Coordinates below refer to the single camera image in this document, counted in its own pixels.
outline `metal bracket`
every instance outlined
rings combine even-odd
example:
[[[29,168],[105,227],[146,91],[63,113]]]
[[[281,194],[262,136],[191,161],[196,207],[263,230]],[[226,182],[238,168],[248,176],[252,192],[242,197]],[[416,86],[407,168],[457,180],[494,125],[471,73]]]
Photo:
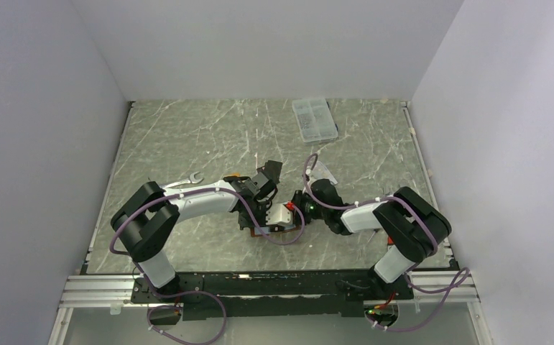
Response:
[[[480,345],[492,345],[492,336],[482,311],[480,302],[467,302],[467,308],[471,316],[471,322],[474,325],[476,331],[476,337]]]
[[[204,281],[202,275],[186,275],[180,277],[180,289],[182,291],[199,291],[204,288]],[[182,303],[198,303],[200,302],[201,295],[193,294],[181,297]],[[161,300],[152,294],[147,286],[147,281],[143,277],[135,279],[133,284],[133,290],[131,294],[131,303],[172,303],[174,300]]]

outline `white wall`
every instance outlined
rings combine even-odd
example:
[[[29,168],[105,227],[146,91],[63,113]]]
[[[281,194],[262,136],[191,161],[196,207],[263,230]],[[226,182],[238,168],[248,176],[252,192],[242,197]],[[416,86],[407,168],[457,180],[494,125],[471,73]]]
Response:
[[[554,1],[466,0],[412,99],[497,344],[554,344]]]
[[[0,344],[46,344],[126,102],[66,0],[0,0]]]
[[[73,0],[143,98],[410,99],[462,0]]]

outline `marble surface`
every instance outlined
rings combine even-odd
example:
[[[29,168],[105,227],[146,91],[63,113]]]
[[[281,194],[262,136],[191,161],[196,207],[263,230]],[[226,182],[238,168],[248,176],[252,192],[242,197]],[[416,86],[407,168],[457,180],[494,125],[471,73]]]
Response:
[[[148,180],[159,184],[201,171],[204,183],[224,175],[254,175],[267,160],[283,162],[276,202],[302,189],[306,157],[320,161],[338,180],[345,201],[362,201],[408,185],[429,199],[428,187],[397,100],[328,100],[338,125],[338,140],[304,145],[291,100],[138,101],[116,163],[107,202],[93,244],[89,273],[130,272],[128,257],[109,254],[114,231],[109,220]],[[179,271],[329,270],[369,268],[387,250],[383,231],[340,236],[322,221],[309,225],[300,239],[277,246],[239,231],[236,214],[210,214],[178,224],[165,252]],[[295,234],[272,235],[288,240]],[[447,266],[445,252],[423,266]]]

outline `plastic storage box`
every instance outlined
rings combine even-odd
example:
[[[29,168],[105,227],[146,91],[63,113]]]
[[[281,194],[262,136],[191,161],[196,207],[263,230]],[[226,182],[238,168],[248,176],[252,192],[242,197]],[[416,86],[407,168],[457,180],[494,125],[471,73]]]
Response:
[[[336,124],[324,98],[298,99],[292,102],[292,107],[305,144],[329,142],[338,138]]]

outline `cable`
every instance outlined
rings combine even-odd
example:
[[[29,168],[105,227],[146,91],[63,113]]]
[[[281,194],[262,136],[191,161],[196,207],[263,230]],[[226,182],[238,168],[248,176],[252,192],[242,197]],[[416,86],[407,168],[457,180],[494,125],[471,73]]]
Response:
[[[359,285],[351,284],[351,283],[347,282],[346,280],[337,280],[337,281],[335,281],[335,284],[336,284],[336,287],[338,289],[340,289],[340,287],[338,286],[339,282],[341,282],[343,285],[348,285],[351,288],[360,289],[360,290],[367,290],[367,289],[370,288],[369,286],[359,286]]]
[[[461,278],[461,280],[459,280],[458,282],[455,282],[457,280],[457,278],[459,278],[461,276],[461,274],[464,273],[464,272],[465,272],[465,275]],[[469,268],[464,267],[462,270],[458,271],[456,273],[456,275],[454,275],[454,278],[452,279],[452,282],[451,282],[450,286],[454,286],[454,285],[457,285],[457,284],[460,285],[469,276],[469,274],[470,274]],[[372,324],[373,327],[380,327],[381,329],[383,329],[385,331],[396,332],[396,333],[413,332],[413,331],[416,331],[416,330],[426,326],[429,322],[431,322],[431,320],[433,320],[433,318],[438,314],[438,312],[444,306],[444,302],[446,301],[446,298],[448,298],[448,295],[450,294],[450,291],[452,291],[452,288],[448,288],[446,290],[446,293],[442,297],[442,300],[439,302],[438,306],[435,307],[435,309],[433,309],[431,314],[429,314],[429,316],[423,322],[417,324],[416,326],[408,327],[408,328],[387,328],[387,327],[381,326],[379,324],[374,325],[374,322],[371,321],[370,318],[368,318],[367,316],[366,316],[366,319]]]
[[[258,230],[260,231],[260,234],[262,234],[262,236],[265,239],[267,239],[269,242],[272,242],[274,244],[278,244],[280,246],[286,246],[288,244],[292,244],[292,243],[296,242],[302,236],[302,234],[304,233],[304,227],[305,227],[304,215],[302,214],[302,211],[300,211],[300,209],[296,205],[292,205],[292,206],[293,206],[294,210],[297,212],[297,214],[300,216],[300,219],[302,220],[302,224],[300,225],[300,231],[298,232],[298,235],[293,240],[287,241],[287,242],[279,242],[279,241],[275,241],[274,239],[271,239],[270,236],[267,233],[265,233],[264,230],[262,230],[262,227],[258,224],[258,222],[256,220],[256,217],[254,216],[254,213],[251,211],[251,208],[249,207],[249,204],[237,192],[234,192],[234,191],[229,190],[229,189],[201,188],[201,189],[197,189],[197,190],[190,190],[190,191],[184,192],[184,193],[178,193],[178,194],[163,196],[161,198],[150,201],[149,203],[146,203],[145,205],[140,207],[137,211],[133,212],[133,214],[129,218],[127,218],[124,221],[124,223],[122,223],[122,225],[120,225],[120,227],[116,230],[116,233],[114,234],[114,237],[112,237],[111,241],[109,242],[109,251],[112,252],[113,254],[129,255],[129,253],[127,253],[127,252],[123,252],[121,250],[116,250],[114,248],[114,245],[116,244],[116,240],[120,237],[120,235],[124,231],[124,228],[126,228],[126,226],[129,225],[139,214],[144,213],[148,208],[150,208],[150,207],[152,207],[152,206],[154,206],[158,203],[161,203],[161,202],[164,202],[164,201],[169,201],[171,199],[184,198],[186,196],[194,196],[196,194],[203,194],[203,193],[210,193],[210,192],[212,192],[212,193],[226,192],[228,194],[236,196],[241,201],[241,204],[247,210],[247,213],[249,213],[249,217],[251,218],[251,221],[254,223],[254,226],[256,226],[258,228]]]
[[[300,216],[300,219],[302,219],[302,224],[300,225],[300,231],[298,232],[298,235],[293,240],[287,241],[287,242],[279,242],[279,241],[275,241],[275,240],[271,239],[269,237],[269,235],[266,234],[262,230],[261,226],[258,224],[257,220],[255,219],[254,214],[251,211],[251,208],[249,207],[249,204],[238,193],[233,192],[232,190],[228,190],[228,189],[219,189],[218,190],[216,188],[201,188],[201,189],[192,190],[192,191],[181,193],[181,194],[174,194],[174,195],[164,196],[164,197],[158,198],[156,200],[150,201],[149,203],[147,203],[147,204],[143,205],[142,207],[140,207],[129,218],[127,218],[124,221],[124,223],[122,223],[122,225],[120,225],[120,227],[116,230],[116,233],[114,234],[114,237],[111,239],[111,241],[109,243],[109,251],[112,252],[113,254],[130,256],[128,252],[123,252],[121,250],[116,250],[114,248],[114,245],[116,244],[116,240],[120,237],[120,235],[124,231],[124,228],[126,228],[127,225],[129,225],[139,214],[145,212],[148,208],[152,207],[153,205],[156,205],[157,203],[161,203],[161,202],[168,201],[168,200],[171,200],[171,199],[182,198],[182,197],[185,197],[185,196],[193,196],[195,194],[219,192],[219,191],[230,193],[231,195],[236,196],[241,201],[243,206],[245,207],[245,210],[247,211],[247,213],[249,213],[249,216],[251,217],[251,221],[253,221],[254,225],[260,230],[260,233],[262,234],[262,236],[264,238],[266,238],[268,241],[270,241],[274,244],[278,244],[278,245],[282,245],[282,246],[287,245],[287,244],[292,244],[292,243],[296,242],[302,236],[302,234],[304,233],[304,226],[305,226],[304,215],[302,214],[302,211],[300,211],[300,209],[296,205],[293,205],[293,208],[298,213],[298,215]],[[206,296],[214,299],[219,304],[219,306],[222,310],[223,322],[222,322],[222,325],[220,327],[220,331],[212,339],[210,339],[210,340],[208,340],[204,343],[190,343],[190,342],[185,341],[183,339],[180,339],[176,336],[173,336],[172,334],[164,332],[163,330],[158,329],[156,326],[152,325],[152,323],[150,322],[150,316],[155,310],[157,310],[157,309],[167,309],[167,308],[172,308],[174,310],[179,310],[180,309],[180,307],[173,306],[173,305],[160,305],[158,307],[155,307],[155,308],[152,308],[152,309],[149,310],[149,312],[147,314],[147,322],[149,324],[149,328],[148,328],[149,330],[156,331],[160,335],[166,336],[167,338],[169,338],[173,341],[176,341],[180,344],[184,344],[184,345],[209,345],[209,344],[212,344],[214,341],[216,341],[217,339],[219,339],[223,335],[224,331],[226,330],[226,307],[224,307],[223,303],[220,301],[219,298],[217,298],[217,296],[212,295],[210,293],[207,293],[205,291],[185,291],[185,292],[182,292],[182,293],[175,293],[174,295],[160,294],[160,293],[158,293],[158,291],[156,290],[156,288],[154,287],[152,282],[149,280],[147,275],[145,275],[145,273],[144,273],[143,269],[141,268],[141,266],[139,266],[139,264],[137,262],[133,262],[133,264],[139,270],[139,272],[143,274],[143,277],[147,282],[147,286],[152,291],[152,294],[157,296],[158,298],[179,298],[181,296],[191,295],[191,294],[197,293],[197,294],[200,294],[200,295],[206,295]]]
[[[308,163],[310,162],[311,159],[315,158],[315,160],[313,161],[313,165],[310,167],[310,169],[308,168]],[[433,246],[433,250],[431,252],[430,255],[434,255],[437,251],[438,251],[438,243],[437,241],[435,240],[435,237],[433,237],[433,234],[431,234],[431,231],[429,231],[429,228],[427,227],[427,225],[425,224],[425,222],[416,214],[416,212],[414,212],[414,210],[410,207],[410,205],[408,205],[405,201],[403,201],[401,198],[398,198],[396,196],[385,196],[383,198],[380,198],[380,199],[371,199],[371,200],[367,200],[367,201],[364,201],[362,203],[357,203],[357,205],[348,205],[348,206],[332,206],[332,205],[328,205],[327,203],[324,203],[322,201],[320,201],[319,199],[317,199],[314,195],[313,195],[313,191],[310,189],[310,186],[308,185],[308,180],[309,180],[309,174],[310,174],[310,171],[315,167],[315,164],[317,163],[317,161],[319,160],[319,155],[317,153],[313,153],[311,154],[310,156],[308,156],[308,158],[306,159],[306,161],[304,162],[304,170],[303,170],[303,173],[302,173],[302,181],[304,183],[304,188],[306,189],[306,193],[308,193],[308,195],[319,205],[325,207],[325,208],[331,208],[333,210],[349,210],[349,209],[352,209],[352,208],[355,208],[355,207],[360,207],[360,206],[363,206],[363,205],[368,205],[370,203],[379,203],[379,202],[383,202],[383,201],[395,201],[396,203],[400,204],[401,206],[403,206],[406,211],[408,211],[408,213],[410,213],[410,215],[412,215],[412,217],[414,218],[414,220],[418,223],[418,225],[420,226],[420,228],[423,230],[423,232],[425,232],[425,235],[427,235],[427,237],[429,238],[429,240],[431,241],[431,245]],[[418,266],[418,264],[414,264],[413,266],[411,266],[411,268],[409,268],[407,272],[410,272],[411,270],[415,269],[416,267]],[[416,331],[418,330],[419,328],[422,328],[424,327],[425,325],[427,325],[429,322],[431,322],[431,320],[433,320],[433,318],[435,317],[435,315],[437,315],[438,311],[443,307],[444,305],[444,302],[446,301],[446,298],[448,297],[448,295],[450,294],[450,291],[452,291],[452,289],[460,286],[461,284],[463,284],[463,281],[465,281],[465,279],[467,279],[467,277],[469,277],[469,275],[471,274],[471,272],[469,271],[469,268],[467,267],[463,267],[460,271],[458,271],[456,273],[456,275],[454,275],[454,278],[452,279],[452,282],[450,283],[449,286],[447,287],[444,287],[444,288],[441,288],[441,289],[437,289],[437,290],[425,290],[425,289],[422,289],[421,287],[418,287],[414,284],[412,284],[412,282],[410,281],[410,277],[407,276],[407,274],[404,273],[404,279],[406,279],[406,282],[408,283],[408,285],[415,289],[415,290],[418,290],[422,293],[429,293],[429,294],[435,294],[435,293],[443,293],[445,292],[442,300],[440,301],[440,303],[438,304],[437,307],[435,307],[435,309],[433,310],[433,312],[431,312],[431,314],[421,323],[419,323],[418,325],[416,326],[413,326],[413,327],[408,327],[408,328],[396,328],[396,329],[393,329],[393,328],[388,328],[388,327],[383,327],[381,325],[378,325],[377,323],[371,321],[367,316],[366,316],[366,319],[368,321],[370,321],[370,323],[372,323],[372,326],[375,327],[375,326],[378,326],[382,329],[384,329],[385,331],[391,331],[391,332],[411,332],[411,331]],[[461,275],[463,275],[463,277],[459,280],[459,281],[456,281],[457,278],[459,278]]]
[[[374,309],[383,309],[383,308],[387,307],[387,305],[389,305],[389,303],[391,303],[394,298],[395,298],[395,291],[393,291],[391,293],[391,295],[389,296],[389,299],[387,299],[387,302],[379,304],[379,305],[375,305]]]
[[[319,205],[321,205],[325,208],[331,208],[333,210],[341,210],[342,211],[342,210],[350,210],[350,209],[356,208],[356,207],[361,207],[361,206],[364,206],[364,205],[368,205],[370,203],[380,203],[382,201],[395,201],[398,204],[400,204],[401,206],[403,206],[406,209],[406,211],[408,211],[408,213],[410,213],[412,215],[414,220],[418,223],[420,228],[423,230],[423,232],[425,232],[425,234],[427,235],[427,237],[431,241],[431,245],[433,246],[433,251],[431,252],[430,255],[433,255],[438,251],[438,243],[435,240],[435,238],[433,237],[433,235],[431,234],[431,231],[429,231],[429,228],[427,227],[427,225],[425,225],[425,222],[423,222],[420,219],[420,217],[416,214],[416,212],[414,212],[414,210],[410,207],[410,205],[408,205],[405,201],[403,201],[402,199],[400,199],[396,196],[385,196],[383,198],[380,198],[378,201],[376,199],[370,199],[370,200],[364,201],[362,203],[359,203],[358,205],[348,205],[348,206],[332,206],[332,205],[328,205],[327,203],[324,203],[321,200],[317,199],[317,197],[313,194],[313,191],[310,189],[310,186],[308,185],[308,180],[307,180],[307,177],[310,173],[307,170],[308,163],[309,163],[310,159],[313,158],[313,157],[315,158],[315,161],[313,162],[313,166],[309,170],[312,170],[315,167],[315,164],[317,163],[317,160],[319,159],[319,155],[316,154],[316,153],[313,153],[310,156],[308,156],[308,158],[304,162],[304,170],[303,170],[302,181],[304,183],[304,188],[306,189],[306,193],[308,193],[308,195],[316,203],[318,203]]]

